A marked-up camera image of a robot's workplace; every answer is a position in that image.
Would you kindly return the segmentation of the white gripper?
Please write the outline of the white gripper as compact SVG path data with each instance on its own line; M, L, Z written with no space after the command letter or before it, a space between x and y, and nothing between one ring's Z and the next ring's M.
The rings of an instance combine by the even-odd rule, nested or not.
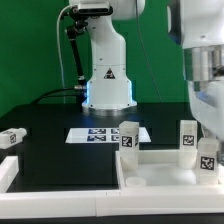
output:
M190 109L193 117L219 140L224 140L224 78L208 82L202 91L188 82Z

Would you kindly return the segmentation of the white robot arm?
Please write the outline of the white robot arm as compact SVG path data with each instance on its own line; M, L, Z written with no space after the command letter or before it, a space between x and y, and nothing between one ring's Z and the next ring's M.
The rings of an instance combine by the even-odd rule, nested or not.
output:
M143 12L145 0L69 0L76 32L87 31L92 44L92 77L86 111L122 111L133 107L126 76L126 43L112 22ZM193 117L224 141L224 0L170 0L168 35L183 49Z

